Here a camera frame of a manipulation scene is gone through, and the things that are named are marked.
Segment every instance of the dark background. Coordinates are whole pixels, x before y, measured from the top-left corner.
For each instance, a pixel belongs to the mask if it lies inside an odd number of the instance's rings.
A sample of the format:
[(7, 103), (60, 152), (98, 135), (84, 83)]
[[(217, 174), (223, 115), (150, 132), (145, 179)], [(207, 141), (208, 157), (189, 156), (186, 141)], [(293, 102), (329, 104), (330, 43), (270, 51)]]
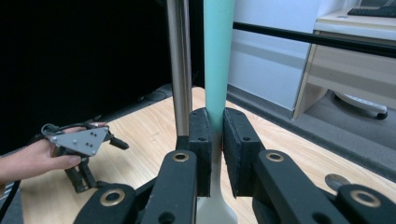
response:
[[(202, 1), (191, 1), (193, 84), (203, 80)], [(46, 123), (105, 116), (172, 82), (166, 11), (155, 0), (0, 3), (0, 155)]]

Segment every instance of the white wall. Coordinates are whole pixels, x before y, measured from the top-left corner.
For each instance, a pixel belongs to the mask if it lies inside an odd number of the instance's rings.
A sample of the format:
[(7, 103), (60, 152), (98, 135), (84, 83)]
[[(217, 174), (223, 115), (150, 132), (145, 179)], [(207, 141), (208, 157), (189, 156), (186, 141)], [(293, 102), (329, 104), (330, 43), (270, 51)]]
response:
[[(317, 17), (358, 0), (235, 0), (234, 21), (312, 34)], [(229, 84), (294, 110), (309, 44), (233, 30)]]

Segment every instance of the wooden table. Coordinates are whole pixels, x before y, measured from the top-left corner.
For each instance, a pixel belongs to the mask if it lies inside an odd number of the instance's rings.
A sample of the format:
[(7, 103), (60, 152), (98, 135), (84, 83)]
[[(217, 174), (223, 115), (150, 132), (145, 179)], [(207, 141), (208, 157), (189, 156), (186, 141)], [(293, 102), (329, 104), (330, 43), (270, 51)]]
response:
[[(205, 106), (205, 90), (192, 89), (193, 109)], [(339, 174), (351, 183), (359, 183), (382, 192), (396, 202), (396, 184), (300, 136), (276, 126), (245, 109), (227, 102), (227, 107), (245, 113), (268, 149), (289, 154), (309, 178), (320, 188), (327, 187), (324, 177)], [(176, 125), (172, 98), (108, 123), (116, 137), (127, 142), (123, 151), (103, 143), (89, 166), (97, 180), (121, 183), (137, 189), (158, 174), (163, 157), (176, 146)], [(242, 224), (257, 223), (251, 209), (251, 198), (232, 195), (226, 166), (222, 163), (221, 189), (224, 199), (238, 215)], [(21, 182), (24, 223), (73, 223), (81, 207), (95, 189), (76, 194), (63, 170)]]

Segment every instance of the cable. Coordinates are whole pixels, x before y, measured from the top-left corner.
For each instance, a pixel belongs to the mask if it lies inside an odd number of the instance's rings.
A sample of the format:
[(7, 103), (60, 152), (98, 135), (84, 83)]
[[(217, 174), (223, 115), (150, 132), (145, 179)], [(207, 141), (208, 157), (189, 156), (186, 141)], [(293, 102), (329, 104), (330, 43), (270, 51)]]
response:
[(20, 180), (17, 180), (14, 182), (14, 185), (12, 186), (11, 192), (8, 194), (6, 201), (3, 203), (0, 209), (0, 223), (2, 222), (4, 216), (6, 215), (6, 212), (9, 208), (9, 205), (12, 203), (14, 200), (15, 194), (18, 191), (18, 188), (20, 187)]

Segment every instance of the human hand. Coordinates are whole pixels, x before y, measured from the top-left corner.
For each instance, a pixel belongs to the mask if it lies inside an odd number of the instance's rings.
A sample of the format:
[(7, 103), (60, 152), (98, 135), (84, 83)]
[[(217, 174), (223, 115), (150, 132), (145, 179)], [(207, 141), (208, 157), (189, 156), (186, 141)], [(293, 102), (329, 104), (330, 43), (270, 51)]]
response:
[[(81, 127), (64, 130), (66, 133), (85, 130)], [(0, 184), (43, 175), (51, 170), (69, 169), (79, 165), (81, 157), (63, 155), (54, 157), (56, 146), (49, 140), (42, 139), (3, 158), (0, 158)]]

